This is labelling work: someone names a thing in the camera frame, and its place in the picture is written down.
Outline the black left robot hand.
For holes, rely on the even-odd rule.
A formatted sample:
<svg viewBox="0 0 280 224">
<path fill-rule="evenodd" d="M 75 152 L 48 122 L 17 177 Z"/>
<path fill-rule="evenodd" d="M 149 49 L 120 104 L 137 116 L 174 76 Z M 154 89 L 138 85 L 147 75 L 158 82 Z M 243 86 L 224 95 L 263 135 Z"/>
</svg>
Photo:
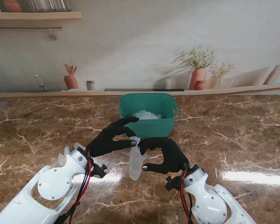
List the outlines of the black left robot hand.
<svg viewBox="0 0 280 224">
<path fill-rule="evenodd" d="M 113 138 L 117 135 L 125 134 L 127 137 L 134 137 L 136 134 L 129 127 L 125 126 L 129 123 L 135 123 L 139 120 L 137 117 L 121 118 L 104 128 L 96 138 L 86 146 L 86 150 L 90 152 L 90 156 L 95 158 L 113 151 L 134 147 L 134 140 L 117 140 Z"/>
</svg>

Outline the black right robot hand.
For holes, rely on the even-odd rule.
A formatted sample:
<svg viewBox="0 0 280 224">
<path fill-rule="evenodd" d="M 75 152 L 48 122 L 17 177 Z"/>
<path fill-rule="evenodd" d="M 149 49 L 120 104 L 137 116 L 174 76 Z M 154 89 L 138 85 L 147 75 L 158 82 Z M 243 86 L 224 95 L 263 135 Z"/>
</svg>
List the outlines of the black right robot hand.
<svg viewBox="0 0 280 224">
<path fill-rule="evenodd" d="M 167 137 L 147 138 L 139 143 L 141 155 L 145 154 L 147 149 L 154 150 L 160 148 L 163 155 L 161 164 L 146 163 L 142 166 L 143 171 L 152 171 L 160 174 L 177 173 L 183 169 L 184 164 L 189 165 L 189 161 L 180 150 L 175 141 Z"/>
</svg>

